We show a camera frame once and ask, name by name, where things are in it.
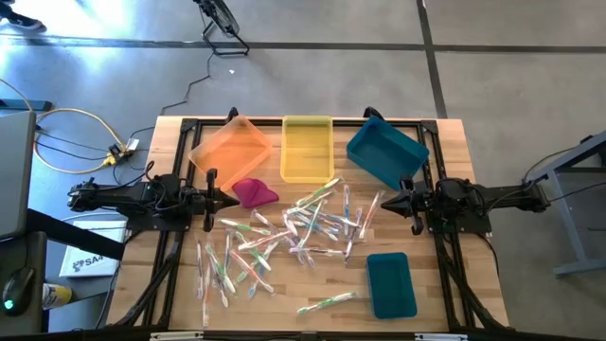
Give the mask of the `white label strip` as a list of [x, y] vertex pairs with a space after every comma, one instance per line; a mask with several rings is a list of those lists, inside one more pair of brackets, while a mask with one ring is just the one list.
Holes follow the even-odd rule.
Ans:
[[415, 341], [469, 341], [467, 334], [457, 333], [416, 333]]
[[196, 341], [204, 338], [201, 331], [153, 332], [149, 341]]

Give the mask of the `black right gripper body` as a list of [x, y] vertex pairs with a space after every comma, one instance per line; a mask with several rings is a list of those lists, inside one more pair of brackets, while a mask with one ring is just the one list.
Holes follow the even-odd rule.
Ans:
[[411, 230], [415, 236], [420, 235], [424, 228], [434, 233], [438, 226], [434, 193], [422, 182], [419, 184], [418, 188], [417, 183], [408, 175], [401, 177], [404, 217], [412, 220]]

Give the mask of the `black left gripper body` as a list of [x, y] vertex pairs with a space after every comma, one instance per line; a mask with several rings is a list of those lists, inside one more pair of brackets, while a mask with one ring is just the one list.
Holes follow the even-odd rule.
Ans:
[[206, 189], [184, 188], [183, 198], [186, 207], [193, 215], [203, 215], [203, 231], [210, 232], [214, 226], [214, 218], [217, 212], [217, 201], [215, 189], [215, 180], [217, 170], [210, 169], [206, 172]]

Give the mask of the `black computer mouse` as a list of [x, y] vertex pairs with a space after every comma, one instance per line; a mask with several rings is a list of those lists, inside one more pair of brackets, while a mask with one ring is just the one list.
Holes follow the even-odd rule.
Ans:
[[6, 315], [23, 314], [31, 301], [35, 270], [24, 266], [11, 273], [2, 290], [2, 308]]

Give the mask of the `grey laptop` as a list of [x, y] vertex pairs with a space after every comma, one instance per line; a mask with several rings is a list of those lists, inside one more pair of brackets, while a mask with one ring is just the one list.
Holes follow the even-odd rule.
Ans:
[[0, 117], [0, 240], [26, 229], [35, 123], [32, 112]]

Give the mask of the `black desk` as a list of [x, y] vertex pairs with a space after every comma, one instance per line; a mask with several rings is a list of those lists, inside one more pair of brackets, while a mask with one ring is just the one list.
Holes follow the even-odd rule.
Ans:
[[[124, 253], [124, 244], [121, 242], [30, 209], [27, 212], [24, 233], [0, 240], [0, 339], [43, 331], [42, 294], [48, 240], [114, 260], [120, 260]], [[8, 316], [2, 308], [2, 290], [11, 273], [24, 266], [35, 270], [31, 301], [23, 314]]]

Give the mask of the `yellow translucent plastic bin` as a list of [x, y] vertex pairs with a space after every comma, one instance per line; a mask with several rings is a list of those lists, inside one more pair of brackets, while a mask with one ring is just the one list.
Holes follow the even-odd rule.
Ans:
[[280, 175], [287, 183], [327, 183], [334, 176], [333, 120], [330, 116], [282, 119]]

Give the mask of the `purple toothbrush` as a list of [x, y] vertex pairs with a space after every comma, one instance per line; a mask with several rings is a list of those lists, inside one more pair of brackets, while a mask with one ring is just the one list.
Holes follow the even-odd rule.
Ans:
[[[297, 234], [297, 230], [294, 227], [293, 222], [290, 220], [290, 218], [288, 217], [288, 214], [283, 211], [282, 212], [282, 222], [284, 223], [285, 227], [291, 232], [291, 239], [293, 240], [293, 248], [297, 248], [298, 247], [298, 243], [300, 242], [300, 239], [298, 238], [298, 234]], [[302, 251], [297, 251], [296, 255], [298, 257], [298, 260], [305, 265], [307, 262], [307, 257], [305, 256], [305, 254]]]
[[267, 226], [273, 233], [279, 232], [278, 228], [274, 224], [272, 224], [266, 217], [264, 217], [261, 213], [259, 213], [256, 209], [253, 209], [251, 211], [251, 216], [253, 218], [257, 219], [258, 221], [260, 221], [265, 226]]
[[356, 209], [356, 225], [351, 228], [351, 231], [348, 235], [348, 243], [345, 252], [345, 263], [347, 263], [350, 259], [351, 249], [355, 240], [355, 236], [361, 225], [362, 214], [363, 208], [360, 206]]
[[224, 290], [223, 280], [216, 270], [213, 271], [213, 284], [219, 290], [222, 305], [224, 308], [228, 308], [229, 301]]
[[299, 247], [295, 248], [295, 253], [296, 253], [297, 251], [302, 251], [302, 252], [305, 254], [305, 256], [307, 257], [307, 262], [306, 262], [306, 263], [307, 263], [307, 264], [308, 264], [310, 267], [312, 267], [312, 268], [314, 268], [314, 267], [315, 267], [315, 262], [314, 262], [313, 258], [310, 256], [310, 254], [309, 254], [307, 251], [304, 251], [302, 248], [299, 248]]
[[202, 247], [199, 242], [196, 242], [196, 266], [198, 271], [198, 284], [196, 286], [196, 296], [198, 299], [204, 297], [204, 271], [203, 271], [203, 259], [202, 259]]
[[304, 256], [316, 254], [325, 255], [328, 257], [343, 257], [346, 253], [342, 250], [328, 249], [328, 248], [317, 248], [317, 247], [291, 247], [290, 253], [303, 254]]

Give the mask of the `black floor fan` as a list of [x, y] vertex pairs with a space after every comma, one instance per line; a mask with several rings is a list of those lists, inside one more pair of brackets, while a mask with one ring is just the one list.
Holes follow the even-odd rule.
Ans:
[[[249, 54], [250, 46], [241, 38], [240, 26], [223, 0], [192, 0], [192, 2], [197, 5], [201, 19], [203, 20], [203, 41], [211, 48], [214, 55], [220, 57], [233, 57], [247, 56]], [[215, 27], [227, 38], [235, 38], [238, 40], [242, 49], [220, 51], [218, 47], [209, 40], [210, 31]]]

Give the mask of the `green toothbrush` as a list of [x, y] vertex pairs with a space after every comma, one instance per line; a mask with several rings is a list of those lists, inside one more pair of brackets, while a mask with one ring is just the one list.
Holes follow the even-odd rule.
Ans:
[[318, 201], [321, 201], [321, 200], [323, 200], [323, 199], [328, 198], [328, 197], [329, 197], [329, 196], [331, 196], [333, 193], [334, 193], [334, 190], [333, 190], [333, 189], [332, 189], [332, 190], [329, 190], [328, 192], [325, 192], [325, 193], [320, 194], [320, 195], [318, 195], [318, 196], [316, 196], [316, 197], [314, 197], [314, 198], [311, 198], [311, 199], [310, 199], [310, 200], [308, 200], [308, 201], [302, 202], [302, 203], [300, 203], [300, 204], [297, 204], [297, 205], [295, 205], [295, 206], [293, 206], [293, 207], [290, 207], [290, 208], [286, 209], [286, 210], [285, 210], [285, 213], [286, 213], [286, 214], [293, 214], [293, 213], [296, 213], [296, 212], [298, 212], [298, 211], [300, 211], [300, 210], [302, 210], [302, 209], [305, 209], [305, 208], [307, 208], [308, 206], [310, 206], [310, 205], [312, 205], [312, 204], [314, 204], [314, 203], [316, 203], [316, 202], [318, 202]]
[[353, 298], [355, 298], [357, 296], [358, 296], [358, 294], [355, 293], [355, 292], [348, 292], [348, 293], [340, 294], [338, 296], [332, 296], [332, 297], [326, 298], [324, 300], [321, 300], [318, 303], [315, 303], [315, 304], [313, 304], [311, 306], [299, 308], [296, 311], [296, 313], [297, 314], [307, 314], [307, 313], [310, 313], [312, 311], [317, 311], [317, 310], [321, 310], [321, 309], [333, 306], [333, 305], [338, 304], [340, 302], [351, 300], [351, 299], [353, 299]]
[[223, 284], [226, 286], [226, 288], [232, 294], [235, 294], [236, 293], [235, 286], [233, 285], [230, 277], [226, 274], [223, 266], [219, 263], [219, 260], [214, 252], [214, 249], [212, 248], [212, 246], [209, 243], [207, 243], [205, 245], [205, 252], [210, 257], [211, 262], [214, 265], [214, 268], [217, 271], [219, 277], [221, 278], [221, 281], [223, 282]]
[[[234, 230], [233, 233], [235, 234], [236, 238], [241, 242], [241, 243], [247, 243], [247, 240], [244, 238], [244, 236], [237, 230]], [[271, 267], [269, 266], [269, 263], [266, 261], [266, 259], [262, 256], [261, 253], [259, 253], [259, 251], [253, 247], [250, 249], [247, 249], [247, 252], [250, 253], [252, 256], [255, 257], [256, 261], [262, 265], [266, 270], [270, 271]]]
[[241, 224], [241, 223], [238, 223], [238, 222], [235, 222], [232, 220], [228, 220], [228, 219], [220, 219], [219, 223], [226, 225], [228, 227], [238, 229], [238, 230], [251, 231], [251, 232], [257, 233], [259, 235], [263, 235], [263, 236], [269, 236], [272, 234], [272, 232], [268, 229], [252, 227], [248, 224]]
[[338, 185], [339, 183], [341, 183], [343, 181], [342, 177], [335, 177], [333, 179], [331, 179], [327, 184], [323, 185], [321, 188], [317, 189], [316, 191], [314, 191], [313, 193], [307, 195], [306, 197], [299, 199], [298, 201], [295, 202], [295, 204], [300, 204], [302, 202], [308, 201], [311, 198], [314, 198], [320, 194], [323, 194], [325, 192], [327, 192], [328, 190], [334, 188], [336, 185]]
[[[246, 259], [241, 255], [242, 253], [248, 253], [253, 257], [251, 263], [247, 262]], [[269, 265], [266, 258], [260, 253], [255, 247], [244, 244], [238, 247], [231, 248], [229, 250], [230, 256], [235, 260], [236, 264], [249, 276], [256, 280], [262, 286], [268, 286], [268, 283], [263, 279], [262, 275], [257, 271], [257, 267], [264, 268], [266, 271], [271, 271], [272, 268]]]

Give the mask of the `white printed box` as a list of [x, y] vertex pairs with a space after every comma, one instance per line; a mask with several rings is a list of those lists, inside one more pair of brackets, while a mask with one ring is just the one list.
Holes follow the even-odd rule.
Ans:
[[[115, 242], [125, 241], [125, 221], [74, 221], [72, 225], [91, 230]], [[117, 265], [117, 260], [67, 246], [59, 276], [61, 278], [109, 277], [115, 272]]]

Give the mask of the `power strip with plugs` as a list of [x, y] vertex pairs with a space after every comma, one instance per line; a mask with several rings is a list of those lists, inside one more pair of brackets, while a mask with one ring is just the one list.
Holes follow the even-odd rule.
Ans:
[[137, 138], [130, 138], [125, 144], [114, 144], [108, 148], [106, 157], [102, 166], [113, 166], [122, 161], [126, 161], [134, 155], [139, 144]]

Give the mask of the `blue floor bar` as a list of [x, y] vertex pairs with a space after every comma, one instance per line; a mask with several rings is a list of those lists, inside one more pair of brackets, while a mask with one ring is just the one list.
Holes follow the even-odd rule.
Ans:
[[29, 104], [22, 99], [0, 99], [0, 110], [46, 112], [53, 108], [53, 103], [46, 100], [32, 100]]

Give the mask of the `yellow can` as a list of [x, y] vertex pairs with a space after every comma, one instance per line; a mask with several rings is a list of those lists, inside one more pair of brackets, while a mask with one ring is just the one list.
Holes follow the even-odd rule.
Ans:
[[73, 292], [69, 287], [44, 283], [42, 307], [44, 310], [51, 310], [67, 305], [71, 301], [72, 294]]

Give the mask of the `orange translucent plastic bin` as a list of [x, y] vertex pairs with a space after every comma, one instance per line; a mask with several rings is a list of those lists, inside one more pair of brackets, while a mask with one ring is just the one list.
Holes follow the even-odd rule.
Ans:
[[229, 191], [271, 153], [271, 140], [247, 117], [232, 118], [189, 154], [202, 172], [217, 170], [215, 186]]

